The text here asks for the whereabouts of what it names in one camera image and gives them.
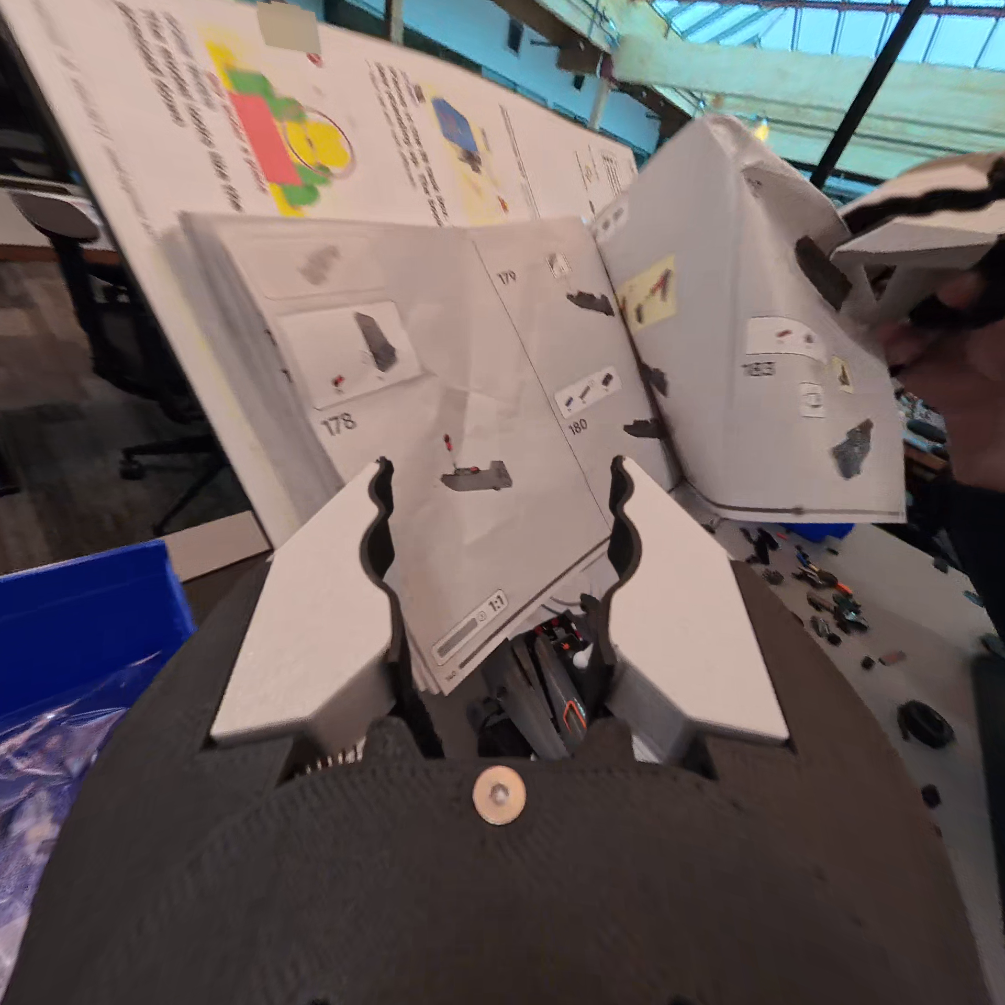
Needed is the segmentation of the heap of mixed lego parts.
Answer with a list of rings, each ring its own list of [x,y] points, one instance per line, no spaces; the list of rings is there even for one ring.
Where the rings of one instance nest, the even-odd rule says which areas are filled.
[[[837,647],[872,629],[861,601],[809,543],[794,532],[741,524],[746,562],[783,599],[794,601],[796,620],[818,639]]]

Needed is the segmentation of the black lego wheel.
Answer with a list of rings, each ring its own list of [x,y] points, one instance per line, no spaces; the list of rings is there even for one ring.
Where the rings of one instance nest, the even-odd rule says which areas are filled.
[[[956,742],[956,733],[937,710],[916,699],[898,706],[898,730],[904,742],[917,741],[932,750],[942,750]]]

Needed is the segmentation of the white instruction booklet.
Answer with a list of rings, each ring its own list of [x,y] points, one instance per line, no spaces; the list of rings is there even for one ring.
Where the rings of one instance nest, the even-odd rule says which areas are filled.
[[[609,465],[730,521],[904,517],[902,420],[797,242],[825,196],[735,119],[629,151],[433,57],[236,2],[2,23],[275,542],[395,466],[417,669],[448,693],[607,543]]]

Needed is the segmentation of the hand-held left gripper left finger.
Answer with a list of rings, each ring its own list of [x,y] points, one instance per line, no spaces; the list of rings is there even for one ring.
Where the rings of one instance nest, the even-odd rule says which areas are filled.
[[[393,463],[369,462],[273,554],[210,738],[355,747],[411,685],[394,562]]]

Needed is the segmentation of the grey lego car model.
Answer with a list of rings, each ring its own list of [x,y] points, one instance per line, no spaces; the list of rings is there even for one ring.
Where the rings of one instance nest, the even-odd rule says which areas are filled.
[[[598,642],[600,600],[546,606],[548,619],[505,640],[479,668],[485,696],[466,714],[484,759],[571,757],[589,726],[606,715],[613,665]]]

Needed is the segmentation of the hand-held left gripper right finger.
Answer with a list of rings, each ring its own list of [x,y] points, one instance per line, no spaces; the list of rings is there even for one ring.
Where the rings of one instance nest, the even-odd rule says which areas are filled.
[[[785,746],[789,728],[728,552],[629,457],[612,459],[609,509],[602,707],[650,762],[682,762],[708,736]]]

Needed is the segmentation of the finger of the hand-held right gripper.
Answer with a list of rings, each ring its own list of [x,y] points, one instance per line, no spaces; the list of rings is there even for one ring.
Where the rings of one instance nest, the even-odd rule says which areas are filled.
[[[1003,320],[1003,235],[1001,210],[901,216],[838,245],[831,262],[848,277],[890,271],[884,290],[857,309],[868,323],[914,316],[920,325],[986,326]],[[969,271],[981,274],[984,286],[968,308],[932,304],[952,274]]]
[[[897,218],[977,212],[1003,202],[1004,153],[975,153],[925,162],[849,203],[841,217],[850,233]]]

